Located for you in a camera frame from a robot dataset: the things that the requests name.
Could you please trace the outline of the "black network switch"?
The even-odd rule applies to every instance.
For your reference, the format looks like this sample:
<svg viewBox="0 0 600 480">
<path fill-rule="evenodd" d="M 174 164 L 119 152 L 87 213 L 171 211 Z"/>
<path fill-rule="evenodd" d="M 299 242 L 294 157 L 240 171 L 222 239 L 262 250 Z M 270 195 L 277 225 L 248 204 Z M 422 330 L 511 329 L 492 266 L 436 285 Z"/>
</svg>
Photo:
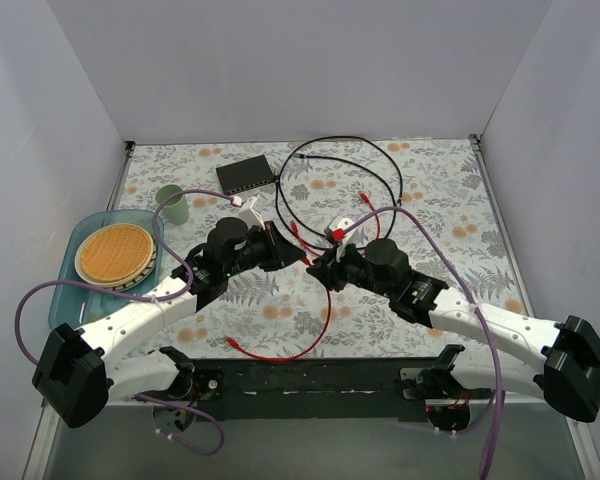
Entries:
<svg viewBox="0 0 600 480">
<path fill-rule="evenodd" d="M 247 158 L 216 168 L 222 191 L 226 195 L 238 194 L 274 183 L 274 174 L 265 155 Z"/>
</svg>

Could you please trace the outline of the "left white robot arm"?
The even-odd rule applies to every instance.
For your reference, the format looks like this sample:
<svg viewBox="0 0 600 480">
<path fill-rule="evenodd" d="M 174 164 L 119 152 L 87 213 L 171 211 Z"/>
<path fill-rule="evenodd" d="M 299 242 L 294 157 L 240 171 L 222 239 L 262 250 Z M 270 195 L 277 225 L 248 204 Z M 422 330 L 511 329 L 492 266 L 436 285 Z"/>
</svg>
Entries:
<svg viewBox="0 0 600 480">
<path fill-rule="evenodd" d="M 111 400 L 144 392 L 185 398 L 193 386 L 193 362 L 173 347 L 141 358 L 127 354 L 172 323 L 220 297 L 230 278 L 254 268 L 277 271 L 306 258 L 271 221 L 248 226 L 238 218 L 216 223 L 149 294 L 78 329 L 63 323 L 50 334 L 32 383 L 70 428 L 94 419 Z"/>
</svg>

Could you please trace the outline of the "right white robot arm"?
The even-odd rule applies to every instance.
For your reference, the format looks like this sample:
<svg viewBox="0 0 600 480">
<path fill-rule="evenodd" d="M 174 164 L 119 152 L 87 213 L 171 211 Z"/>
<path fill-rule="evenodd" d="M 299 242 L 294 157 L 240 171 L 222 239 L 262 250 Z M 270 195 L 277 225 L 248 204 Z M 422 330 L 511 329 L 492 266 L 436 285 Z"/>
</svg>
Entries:
<svg viewBox="0 0 600 480">
<path fill-rule="evenodd" d="M 413 269 L 408 255 L 389 239 L 374 240 L 363 251 L 334 247 L 307 272 L 331 291 L 353 285 L 382 296 L 409 323 L 487 345 L 482 355 L 451 348 L 451 357 L 431 373 L 439 396 L 502 389 L 541 398 L 576 421 L 591 423 L 598 416 L 600 337 L 583 318 L 570 315 L 557 322 L 478 303 Z"/>
</svg>

